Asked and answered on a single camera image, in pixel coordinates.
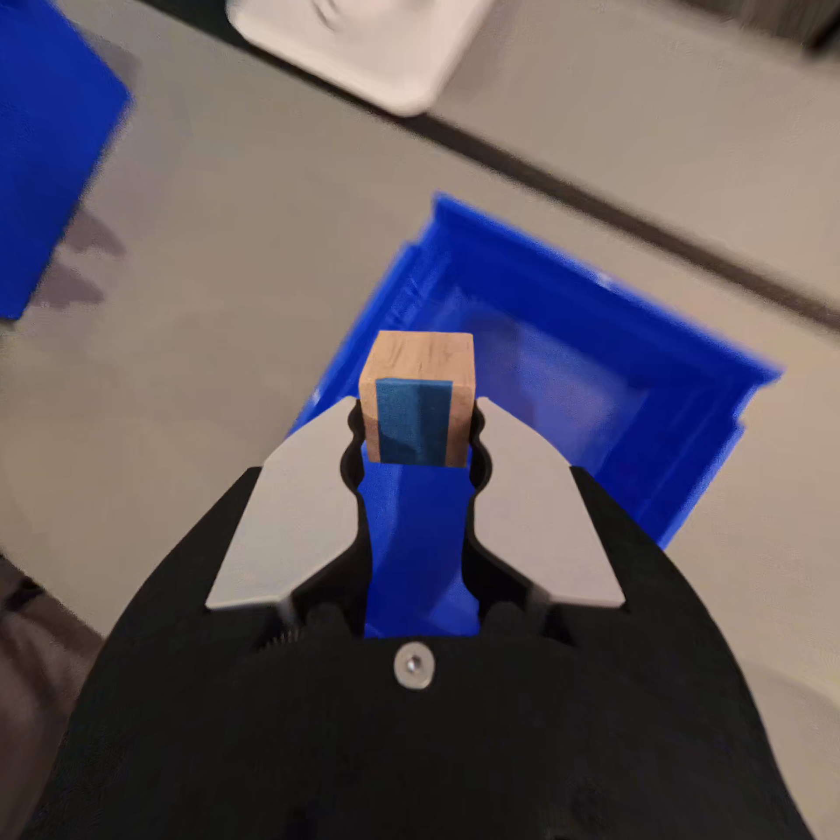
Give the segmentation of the white stand base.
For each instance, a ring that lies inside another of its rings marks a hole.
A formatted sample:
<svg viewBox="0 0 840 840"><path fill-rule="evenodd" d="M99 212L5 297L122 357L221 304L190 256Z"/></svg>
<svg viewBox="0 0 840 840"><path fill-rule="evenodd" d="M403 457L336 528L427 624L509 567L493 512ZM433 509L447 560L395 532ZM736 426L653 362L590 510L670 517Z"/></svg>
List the white stand base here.
<svg viewBox="0 0 840 840"><path fill-rule="evenodd" d="M430 109L493 1L230 1L250 45L397 117Z"/></svg>

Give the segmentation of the blue-striped wooden cube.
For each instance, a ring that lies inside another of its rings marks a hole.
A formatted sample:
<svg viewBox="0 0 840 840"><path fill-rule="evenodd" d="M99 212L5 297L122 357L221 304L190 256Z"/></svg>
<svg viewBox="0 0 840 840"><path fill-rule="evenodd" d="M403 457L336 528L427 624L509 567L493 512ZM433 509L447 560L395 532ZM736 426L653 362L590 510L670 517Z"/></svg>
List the blue-striped wooden cube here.
<svg viewBox="0 0 840 840"><path fill-rule="evenodd" d="M466 467L476 400L471 333L379 331L359 393L370 462Z"/></svg>

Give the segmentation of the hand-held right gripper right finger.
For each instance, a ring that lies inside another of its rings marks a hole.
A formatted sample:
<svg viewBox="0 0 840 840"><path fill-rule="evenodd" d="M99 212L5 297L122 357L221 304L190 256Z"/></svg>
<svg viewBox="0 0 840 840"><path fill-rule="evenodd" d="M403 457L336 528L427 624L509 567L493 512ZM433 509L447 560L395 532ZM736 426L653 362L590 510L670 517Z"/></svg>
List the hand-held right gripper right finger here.
<svg viewBox="0 0 840 840"><path fill-rule="evenodd" d="M541 632L557 606L621 609L625 594L567 459L488 397L472 417L461 574L479 621L510 603Z"/></svg>

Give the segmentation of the blue plastic bin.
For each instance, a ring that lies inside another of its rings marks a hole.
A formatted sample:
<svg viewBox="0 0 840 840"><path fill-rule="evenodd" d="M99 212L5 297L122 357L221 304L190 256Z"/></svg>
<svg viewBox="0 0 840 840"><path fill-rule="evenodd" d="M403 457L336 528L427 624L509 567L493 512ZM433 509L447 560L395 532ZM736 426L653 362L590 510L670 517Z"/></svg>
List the blue plastic bin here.
<svg viewBox="0 0 840 840"><path fill-rule="evenodd" d="M51 2L1 2L1 316L17 320L130 102Z"/></svg>
<svg viewBox="0 0 840 840"><path fill-rule="evenodd" d="M780 369L572 255L439 194L290 431L345 396L383 330L471 333L476 394L540 433L664 549ZM471 636L466 470L364 464L373 576L364 635Z"/></svg>

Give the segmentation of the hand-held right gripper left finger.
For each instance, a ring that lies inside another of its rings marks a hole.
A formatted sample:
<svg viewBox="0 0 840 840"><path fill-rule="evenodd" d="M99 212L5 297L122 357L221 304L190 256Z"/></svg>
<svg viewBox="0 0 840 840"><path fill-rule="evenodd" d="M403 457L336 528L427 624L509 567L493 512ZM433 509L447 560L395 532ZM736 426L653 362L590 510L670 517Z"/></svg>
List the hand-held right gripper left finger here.
<svg viewBox="0 0 840 840"><path fill-rule="evenodd" d="M267 606L303 627L321 606L363 637L373 574L361 403L346 396L266 459L206 597L212 612Z"/></svg>

